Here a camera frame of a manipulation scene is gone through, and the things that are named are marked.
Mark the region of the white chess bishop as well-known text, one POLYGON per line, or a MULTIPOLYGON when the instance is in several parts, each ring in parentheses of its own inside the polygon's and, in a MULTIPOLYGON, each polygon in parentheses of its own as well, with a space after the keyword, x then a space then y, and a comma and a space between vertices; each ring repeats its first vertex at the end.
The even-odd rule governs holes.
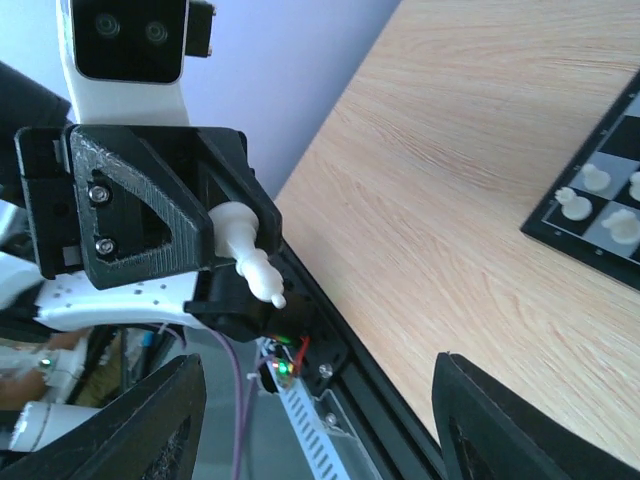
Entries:
POLYGON ((258 300, 283 309, 287 304, 284 280, 267 253, 256 246, 259 220, 254 211, 240 202, 225 202, 210 210, 209 217, 215 254, 235 261, 236 272, 258 300))

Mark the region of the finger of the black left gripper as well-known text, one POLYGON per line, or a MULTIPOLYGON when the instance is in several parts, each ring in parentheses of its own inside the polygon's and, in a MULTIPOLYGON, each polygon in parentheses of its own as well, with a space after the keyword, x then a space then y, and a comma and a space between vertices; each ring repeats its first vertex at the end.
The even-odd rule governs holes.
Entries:
POLYGON ((96 288, 212 266, 194 129, 78 125, 67 131, 67 150, 85 272, 96 288))
POLYGON ((248 163, 246 136, 231 128, 198 128, 194 137, 196 161, 196 270, 210 270, 223 262, 215 252, 218 228, 206 214, 225 202, 248 206, 258 218, 255 245, 267 255, 282 244, 282 215, 248 163))

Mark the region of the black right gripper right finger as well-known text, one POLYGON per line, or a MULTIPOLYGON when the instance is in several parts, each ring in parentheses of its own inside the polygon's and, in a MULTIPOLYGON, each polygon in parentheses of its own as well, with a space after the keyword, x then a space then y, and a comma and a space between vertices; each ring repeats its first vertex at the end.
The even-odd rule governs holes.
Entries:
POLYGON ((436 358, 432 405, 449 479, 637 479, 460 354, 436 358))

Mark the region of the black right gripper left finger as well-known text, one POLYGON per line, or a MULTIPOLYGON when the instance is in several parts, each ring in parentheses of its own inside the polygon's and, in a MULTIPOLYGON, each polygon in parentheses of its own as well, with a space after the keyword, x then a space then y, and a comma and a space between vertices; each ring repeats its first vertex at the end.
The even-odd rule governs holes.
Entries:
POLYGON ((206 386, 198 355, 172 359, 97 409, 29 402, 1 414, 1 451, 18 460, 1 476, 38 479, 189 479, 206 386))

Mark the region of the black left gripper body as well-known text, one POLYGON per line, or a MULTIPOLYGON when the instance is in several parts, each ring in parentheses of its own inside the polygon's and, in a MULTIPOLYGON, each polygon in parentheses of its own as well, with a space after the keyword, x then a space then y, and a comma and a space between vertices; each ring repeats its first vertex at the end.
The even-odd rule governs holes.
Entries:
POLYGON ((67 150, 67 131, 75 126, 24 128, 15 137, 35 262, 47 279, 77 271, 86 274, 67 150))

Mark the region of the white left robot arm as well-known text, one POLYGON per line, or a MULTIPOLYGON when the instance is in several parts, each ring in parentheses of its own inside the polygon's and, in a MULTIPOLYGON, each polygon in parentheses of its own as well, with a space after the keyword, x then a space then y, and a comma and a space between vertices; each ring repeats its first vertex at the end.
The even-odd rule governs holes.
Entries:
POLYGON ((1 68, 1 307, 55 332, 3 349, 1 446, 33 452, 93 415, 73 396, 106 325, 270 336, 286 306, 271 264, 282 218, 247 162, 245 135, 190 125, 175 92, 100 93, 92 119, 1 68))

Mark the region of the white chess piece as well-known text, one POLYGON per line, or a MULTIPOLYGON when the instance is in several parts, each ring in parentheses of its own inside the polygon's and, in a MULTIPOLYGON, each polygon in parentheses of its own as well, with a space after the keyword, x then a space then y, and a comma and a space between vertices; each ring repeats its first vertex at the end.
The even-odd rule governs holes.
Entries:
POLYGON ((631 210, 619 209, 602 220, 601 225, 618 244, 629 245, 639 240, 639 219, 631 210))
POLYGON ((629 196, 635 201, 640 201, 640 172, 634 172, 629 178, 629 196))
POLYGON ((561 206, 562 215, 571 221, 582 221, 592 213, 592 204, 586 197, 579 196, 570 187, 562 187, 555 192, 555 200, 561 206))
POLYGON ((581 168, 583 186, 590 192, 606 190, 611 182, 611 176, 596 165, 587 163, 581 168))

